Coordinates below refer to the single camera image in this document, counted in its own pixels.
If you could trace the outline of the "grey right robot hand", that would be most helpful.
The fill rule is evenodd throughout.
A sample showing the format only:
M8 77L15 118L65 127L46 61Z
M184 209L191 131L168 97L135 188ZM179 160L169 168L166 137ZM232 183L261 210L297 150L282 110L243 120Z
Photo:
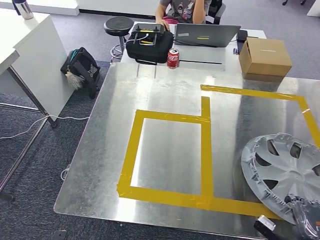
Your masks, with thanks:
M320 203L293 194L285 202L291 208L295 231L300 240L318 240L320 238Z

